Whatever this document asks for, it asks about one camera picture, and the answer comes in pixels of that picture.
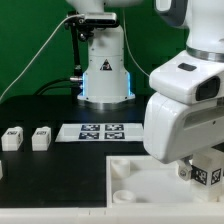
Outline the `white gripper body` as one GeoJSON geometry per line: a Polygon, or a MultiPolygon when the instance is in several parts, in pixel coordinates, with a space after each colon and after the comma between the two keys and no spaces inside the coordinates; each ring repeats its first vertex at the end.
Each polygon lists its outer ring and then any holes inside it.
{"type": "Polygon", "coordinates": [[[143,143],[170,163],[224,142],[224,54],[184,50],[155,69],[143,143]]]}

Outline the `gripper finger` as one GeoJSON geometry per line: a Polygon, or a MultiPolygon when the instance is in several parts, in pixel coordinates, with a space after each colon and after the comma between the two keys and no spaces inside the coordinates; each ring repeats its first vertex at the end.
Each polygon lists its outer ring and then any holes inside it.
{"type": "Polygon", "coordinates": [[[178,164],[178,176],[183,180],[191,179],[191,172],[193,170],[192,165],[190,163],[192,157],[187,156],[177,161],[178,164]]]}

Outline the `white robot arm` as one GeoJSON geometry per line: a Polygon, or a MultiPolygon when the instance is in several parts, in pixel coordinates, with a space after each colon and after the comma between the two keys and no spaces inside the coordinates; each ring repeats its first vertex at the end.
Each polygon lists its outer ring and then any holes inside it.
{"type": "MultiPolygon", "coordinates": [[[[143,0],[66,0],[78,11],[81,37],[89,42],[81,102],[95,108],[134,97],[124,68],[123,30],[106,7],[143,0]]],[[[155,90],[146,107],[143,144],[162,163],[178,162],[178,174],[202,183],[222,176],[224,142],[224,0],[155,0],[172,27],[186,27],[186,49],[149,76],[155,90]]]]}

